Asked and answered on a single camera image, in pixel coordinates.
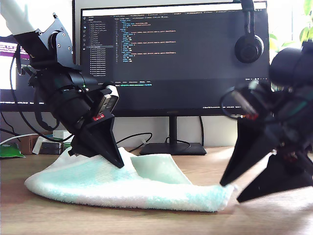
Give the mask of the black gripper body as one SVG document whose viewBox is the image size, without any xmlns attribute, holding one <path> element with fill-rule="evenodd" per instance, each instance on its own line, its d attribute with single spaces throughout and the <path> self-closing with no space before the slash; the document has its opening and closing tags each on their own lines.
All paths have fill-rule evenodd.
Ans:
<svg viewBox="0 0 313 235">
<path fill-rule="evenodd" d="M 51 90 L 47 92 L 47 106 L 54 118 L 73 135 L 78 136 L 84 121 L 91 115 L 96 101 L 96 91 L 78 92 Z"/>
</svg>

